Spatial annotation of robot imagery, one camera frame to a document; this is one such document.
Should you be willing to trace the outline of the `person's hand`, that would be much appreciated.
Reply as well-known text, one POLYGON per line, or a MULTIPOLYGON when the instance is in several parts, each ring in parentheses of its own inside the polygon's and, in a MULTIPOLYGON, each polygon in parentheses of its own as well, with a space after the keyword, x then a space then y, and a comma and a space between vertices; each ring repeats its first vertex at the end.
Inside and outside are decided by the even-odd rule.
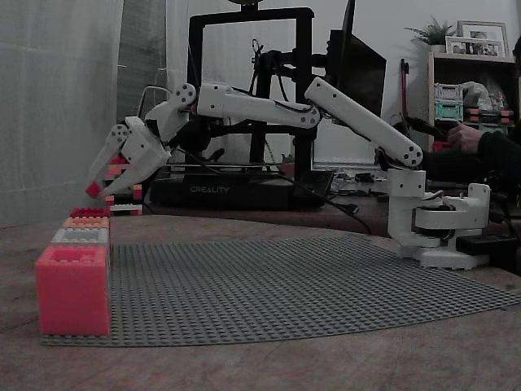
POLYGON ((479 149, 479 142, 483 133, 468 125, 458 122, 447 134, 447 142, 460 151, 475 155, 479 149))

